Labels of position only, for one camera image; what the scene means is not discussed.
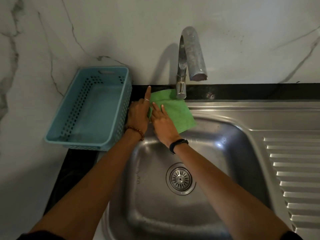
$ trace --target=bracelet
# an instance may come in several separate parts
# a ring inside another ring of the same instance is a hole
[[[187,140],[185,140],[185,139],[179,139],[179,140],[177,140],[177,141],[175,141],[175,142],[173,142],[173,143],[170,144],[170,146],[169,146],[170,152],[172,152],[173,154],[175,154],[175,153],[174,153],[174,147],[175,147],[176,145],[180,145],[180,144],[182,144],[182,143],[189,144],[189,142],[188,142]]]
[[[132,130],[134,130],[134,131],[136,131],[136,132],[139,132],[139,134],[141,135],[140,141],[143,141],[143,140],[144,140],[144,133],[143,133],[141,130],[139,130],[139,129],[135,128],[135,127],[132,127],[132,126],[126,126],[126,127],[124,128],[124,131],[126,132],[127,129],[132,129]]]

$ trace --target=blue plastic basket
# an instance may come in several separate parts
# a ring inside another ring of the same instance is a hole
[[[45,141],[108,151],[123,134],[131,91],[129,70],[124,66],[78,70]]]

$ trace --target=beaded bracelet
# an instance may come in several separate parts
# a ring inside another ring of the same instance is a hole
[[[139,130],[139,129],[135,128],[135,127],[132,127],[132,126],[126,126],[126,127],[124,128],[124,131],[126,131],[127,129],[132,129],[132,130],[134,130],[134,131],[136,131],[136,132],[139,132],[139,134],[141,135],[140,141],[143,141],[143,140],[144,140],[144,133],[143,133],[141,130]]]

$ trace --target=basket hole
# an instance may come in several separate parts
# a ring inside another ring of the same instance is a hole
[[[100,74],[114,74],[112,71],[98,70]]]

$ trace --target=chrome faucet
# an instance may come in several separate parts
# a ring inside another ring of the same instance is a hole
[[[181,33],[178,57],[178,73],[176,80],[177,99],[185,99],[186,71],[188,67],[190,81],[208,79],[199,37],[193,27],[186,27]]]

